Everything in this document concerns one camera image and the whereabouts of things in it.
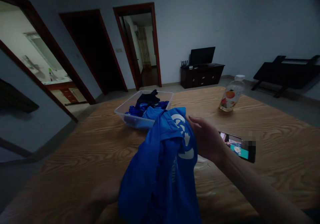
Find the plastic bottle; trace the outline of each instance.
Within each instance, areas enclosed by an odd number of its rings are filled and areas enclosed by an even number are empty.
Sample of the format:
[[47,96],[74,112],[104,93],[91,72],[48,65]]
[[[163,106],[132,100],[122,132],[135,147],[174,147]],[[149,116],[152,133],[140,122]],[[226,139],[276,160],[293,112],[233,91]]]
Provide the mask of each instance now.
[[234,81],[231,81],[228,84],[219,105],[220,109],[222,109],[223,111],[233,110],[234,106],[236,105],[244,91],[244,78],[244,75],[236,75]]

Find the clear plastic basket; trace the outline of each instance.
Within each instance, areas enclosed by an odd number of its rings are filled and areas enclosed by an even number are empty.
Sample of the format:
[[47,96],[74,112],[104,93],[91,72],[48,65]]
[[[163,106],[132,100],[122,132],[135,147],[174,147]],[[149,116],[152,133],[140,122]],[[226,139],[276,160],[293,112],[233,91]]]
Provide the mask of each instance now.
[[[137,117],[137,116],[131,116],[127,115],[126,112],[129,111],[129,107],[131,105],[135,106],[137,103],[137,100],[141,96],[141,94],[150,94],[152,91],[149,90],[141,90],[135,93],[133,96],[131,96],[129,99],[127,99],[122,105],[120,105],[118,108],[114,110],[118,116],[123,120],[123,122],[132,128],[139,129],[139,130],[149,130],[152,128],[154,124],[154,120],[142,118],[142,117]],[[167,108],[170,109],[171,107],[171,101],[173,98],[173,93],[172,92],[163,92],[163,91],[158,91],[158,94],[156,95],[160,101],[169,101]]]

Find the dark doorway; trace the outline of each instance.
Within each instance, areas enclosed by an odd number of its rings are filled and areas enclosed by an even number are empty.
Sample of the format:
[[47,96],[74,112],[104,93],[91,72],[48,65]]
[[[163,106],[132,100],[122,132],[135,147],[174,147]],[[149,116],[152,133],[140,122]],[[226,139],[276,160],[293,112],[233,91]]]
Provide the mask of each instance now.
[[100,10],[63,13],[60,17],[102,92],[128,91]]
[[[154,3],[114,7],[113,10],[136,89],[156,84],[162,87]],[[141,18],[134,22],[134,16],[138,15]]]

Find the dark blue clothing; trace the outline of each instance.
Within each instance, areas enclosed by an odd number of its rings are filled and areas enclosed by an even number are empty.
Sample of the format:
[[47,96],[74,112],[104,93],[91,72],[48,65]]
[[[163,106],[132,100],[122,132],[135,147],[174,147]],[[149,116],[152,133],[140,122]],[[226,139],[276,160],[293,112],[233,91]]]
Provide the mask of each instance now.
[[161,108],[161,109],[166,109],[167,105],[169,104],[169,101],[160,101],[159,103],[155,104],[153,108]]
[[153,106],[160,101],[160,99],[156,97],[157,94],[158,92],[156,89],[153,90],[150,94],[141,94],[141,96],[137,100],[137,103],[138,104],[147,103],[148,106]]
[[186,109],[164,110],[122,179],[119,216],[128,223],[201,223],[193,169],[197,144]]
[[131,105],[129,107],[129,112],[126,112],[126,114],[132,115],[132,116],[143,117],[147,107],[148,107],[148,104],[146,104],[146,103],[142,103],[142,104],[136,103],[136,106]]
[[155,120],[162,111],[163,109],[160,107],[152,108],[149,106],[146,112],[143,114],[143,118]]

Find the bottle label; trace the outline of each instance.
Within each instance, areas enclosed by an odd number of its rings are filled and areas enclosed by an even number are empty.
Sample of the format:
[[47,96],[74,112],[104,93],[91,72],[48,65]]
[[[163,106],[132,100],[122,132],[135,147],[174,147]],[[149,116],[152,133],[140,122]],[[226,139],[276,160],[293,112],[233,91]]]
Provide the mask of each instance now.
[[232,110],[235,104],[238,102],[240,96],[242,95],[242,92],[243,88],[241,88],[240,86],[227,86],[220,104],[228,110]]

